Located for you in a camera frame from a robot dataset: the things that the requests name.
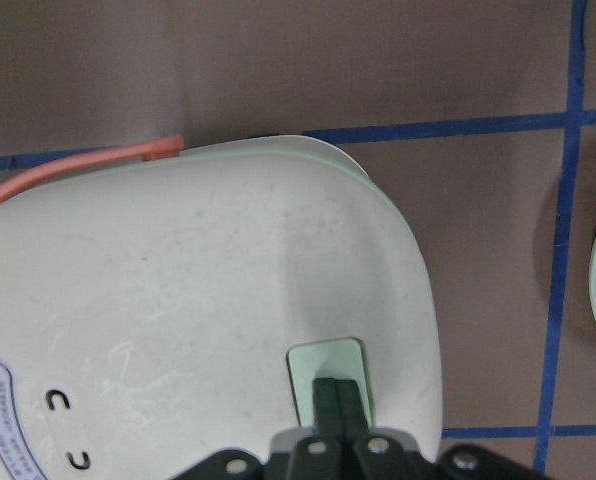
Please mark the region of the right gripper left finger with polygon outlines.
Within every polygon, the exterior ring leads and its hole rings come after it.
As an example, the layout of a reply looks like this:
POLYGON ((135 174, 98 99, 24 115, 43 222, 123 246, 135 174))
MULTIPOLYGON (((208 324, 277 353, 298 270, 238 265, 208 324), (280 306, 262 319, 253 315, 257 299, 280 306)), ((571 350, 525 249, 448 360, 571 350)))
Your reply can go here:
POLYGON ((342 417, 336 380, 318 378, 313 381, 314 428, 293 447, 286 479, 339 479, 343 456, 340 438, 342 417))

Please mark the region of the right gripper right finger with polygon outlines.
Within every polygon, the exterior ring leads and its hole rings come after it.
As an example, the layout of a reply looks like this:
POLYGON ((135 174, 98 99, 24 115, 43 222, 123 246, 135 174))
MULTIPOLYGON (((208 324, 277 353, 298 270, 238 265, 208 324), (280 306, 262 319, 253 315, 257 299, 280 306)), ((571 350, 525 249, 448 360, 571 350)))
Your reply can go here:
POLYGON ((353 380, 334 380, 341 426, 341 479, 424 479, 428 473, 417 440, 392 427, 370 427, 353 380))

